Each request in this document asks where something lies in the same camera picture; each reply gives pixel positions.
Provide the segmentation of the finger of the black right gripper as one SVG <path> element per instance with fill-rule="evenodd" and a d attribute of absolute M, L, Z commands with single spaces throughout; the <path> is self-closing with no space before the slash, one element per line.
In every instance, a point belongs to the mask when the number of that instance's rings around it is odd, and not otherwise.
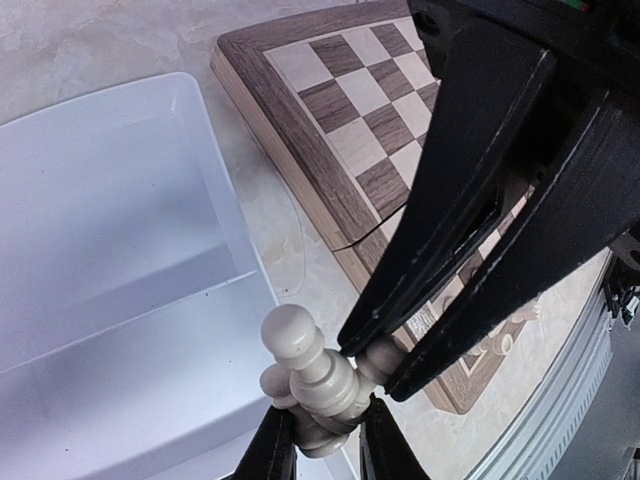
<path fill-rule="evenodd" d="M 338 335 L 344 355 L 395 331 L 454 270 L 479 213 L 499 203 L 508 150 L 555 68 L 548 50 L 493 22 L 455 35 L 404 213 Z"/>
<path fill-rule="evenodd" d="M 639 107 L 587 109 L 559 160 L 444 316 L 385 385 L 402 402 L 507 316 L 639 221 Z"/>

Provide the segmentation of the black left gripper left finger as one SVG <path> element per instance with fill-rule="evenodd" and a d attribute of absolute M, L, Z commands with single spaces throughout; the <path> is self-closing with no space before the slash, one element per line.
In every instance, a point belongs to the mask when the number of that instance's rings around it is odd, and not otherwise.
<path fill-rule="evenodd" d="M 290 480 L 296 478 L 294 417 L 289 410 L 270 407 L 247 447 L 233 480 Z"/>

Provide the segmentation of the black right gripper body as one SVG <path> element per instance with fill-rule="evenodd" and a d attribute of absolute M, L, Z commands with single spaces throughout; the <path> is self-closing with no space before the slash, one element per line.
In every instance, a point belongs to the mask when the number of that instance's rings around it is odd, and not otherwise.
<path fill-rule="evenodd" d="M 409 10 L 436 76 L 454 36 L 478 17 L 554 53 L 558 103 L 580 103 L 600 85 L 639 97 L 637 1 L 411 1 Z"/>

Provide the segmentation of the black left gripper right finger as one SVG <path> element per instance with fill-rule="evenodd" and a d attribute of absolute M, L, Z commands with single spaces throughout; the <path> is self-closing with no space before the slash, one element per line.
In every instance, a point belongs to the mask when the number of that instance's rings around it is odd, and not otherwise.
<path fill-rule="evenodd" d="M 370 395 L 359 435 L 360 476 L 376 480 L 429 480 L 386 403 Z"/>

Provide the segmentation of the white chess piece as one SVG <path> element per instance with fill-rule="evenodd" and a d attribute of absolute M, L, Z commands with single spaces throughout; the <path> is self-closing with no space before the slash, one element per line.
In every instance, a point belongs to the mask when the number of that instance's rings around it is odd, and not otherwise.
<path fill-rule="evenodd" d="M 294 304 L 269 312 L 261 338 L 275 363 L 261 374 L 264 394 L 294 417 L 294 444 L 308 458 L 340 450 L 362 423 L 375 384 L 325 345 L 311 314 Z"/>

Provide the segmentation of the white plastic divided tray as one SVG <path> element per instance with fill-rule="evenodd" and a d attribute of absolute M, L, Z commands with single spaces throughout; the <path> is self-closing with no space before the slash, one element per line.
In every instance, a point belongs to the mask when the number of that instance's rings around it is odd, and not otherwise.
<path fill-rule="evenodd" d="M 275 304 L 191 75 L 2 126 L 3 478 L 228 478 Z"/>

